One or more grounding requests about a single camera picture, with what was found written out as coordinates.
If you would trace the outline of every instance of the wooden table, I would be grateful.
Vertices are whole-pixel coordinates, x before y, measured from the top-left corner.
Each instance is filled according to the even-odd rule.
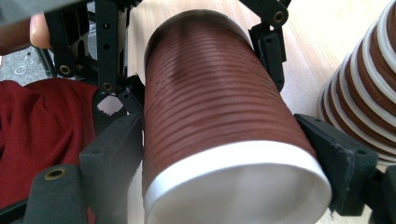
[[[318,116],[320,90],[337,66],[363,37],[389,0],[294,0],[283,26],[288,61],[281,95],[293,113]],[[226,14],[248,34],[260,22],[237,0],[145,0],[131,13],[128,66],[144,80],[143,58],[149,37],[166,19],[190,9],[212,9]],[[141,174],[130,188],[130,223],[143,222]],[[339,217],[329,212],[318,223],[367,223],[362,217]]]

